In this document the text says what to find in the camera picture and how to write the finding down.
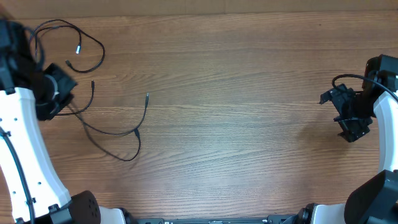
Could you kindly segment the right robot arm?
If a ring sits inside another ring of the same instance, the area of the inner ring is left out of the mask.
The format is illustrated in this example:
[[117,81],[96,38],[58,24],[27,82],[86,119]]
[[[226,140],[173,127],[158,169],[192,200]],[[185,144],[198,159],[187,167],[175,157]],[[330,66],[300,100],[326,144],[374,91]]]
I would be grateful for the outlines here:
[[377,175],[354,190],[345,203],[310,203],[295,215],[269,215],[263,223],[397,223],[397,58],[379,55],[366,63],[362,89],[333,84],[320,103],[333,103],[334,118],[348,142],[367,134],[373,119],[379,130]]

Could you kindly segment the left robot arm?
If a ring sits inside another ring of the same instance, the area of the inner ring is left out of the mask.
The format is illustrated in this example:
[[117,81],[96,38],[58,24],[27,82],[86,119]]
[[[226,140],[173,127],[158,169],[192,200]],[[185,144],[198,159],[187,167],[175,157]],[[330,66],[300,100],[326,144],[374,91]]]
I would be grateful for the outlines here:
[[58,65],[34,60],[18,22],[1,20],[1,169],[16,223],[135,223],[123,208],[99,205],[86,190],[74,196],[47,152],[39,121],[71,102],[76,81]]

